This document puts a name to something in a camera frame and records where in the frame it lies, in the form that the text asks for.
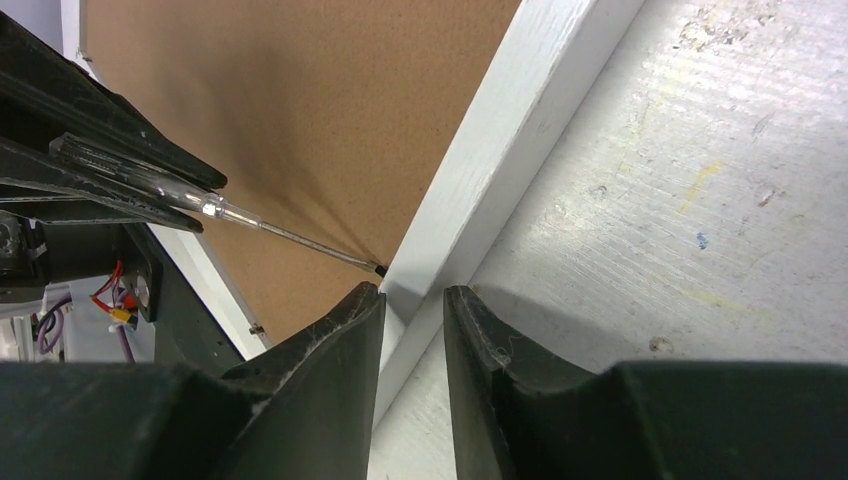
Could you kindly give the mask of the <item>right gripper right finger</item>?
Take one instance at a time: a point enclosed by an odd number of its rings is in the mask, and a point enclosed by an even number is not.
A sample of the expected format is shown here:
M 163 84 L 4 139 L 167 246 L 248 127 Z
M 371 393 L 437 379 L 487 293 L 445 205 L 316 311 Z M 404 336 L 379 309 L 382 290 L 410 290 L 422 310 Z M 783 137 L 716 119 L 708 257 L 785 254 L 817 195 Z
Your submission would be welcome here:
M 461 479 L 843 479 L 847 369 L 622 361 L 590 373 L 444 292 Z

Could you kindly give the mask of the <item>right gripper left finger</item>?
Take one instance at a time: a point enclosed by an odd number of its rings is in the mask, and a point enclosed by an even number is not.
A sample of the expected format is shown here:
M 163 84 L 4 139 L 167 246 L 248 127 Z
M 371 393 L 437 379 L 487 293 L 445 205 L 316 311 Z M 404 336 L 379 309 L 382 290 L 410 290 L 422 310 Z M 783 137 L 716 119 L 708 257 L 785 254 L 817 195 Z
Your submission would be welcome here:
M 363 479 L 386 298 L 215 377 L 184 365 L 1 366 L 5 479 Z

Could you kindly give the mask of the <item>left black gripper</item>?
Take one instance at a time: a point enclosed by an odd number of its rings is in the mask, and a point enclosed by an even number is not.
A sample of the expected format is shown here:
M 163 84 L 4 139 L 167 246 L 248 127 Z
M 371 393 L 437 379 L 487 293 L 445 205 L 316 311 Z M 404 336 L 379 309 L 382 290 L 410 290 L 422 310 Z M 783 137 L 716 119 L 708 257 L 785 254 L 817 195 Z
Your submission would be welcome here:
M 57 152 L 42 153 L 65 132 L 205 188 L 227 183 L 223 173 L 169 140 L 124 97 L 2 13 L 3 304 L 39 300 L 50 284 L 111 272 L 122 258 L 130 223 L 203 231 L 199 220 L 152 193 Z

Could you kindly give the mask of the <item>white picture frame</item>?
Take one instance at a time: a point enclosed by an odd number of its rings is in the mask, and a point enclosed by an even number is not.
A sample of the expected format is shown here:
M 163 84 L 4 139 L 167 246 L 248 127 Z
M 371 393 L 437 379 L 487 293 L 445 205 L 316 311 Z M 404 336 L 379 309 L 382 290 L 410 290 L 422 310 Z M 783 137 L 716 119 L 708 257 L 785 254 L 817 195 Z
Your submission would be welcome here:
M 65 52 L 265 220 L 385 265 L 375 414 L 637 1 L 66 1 Z

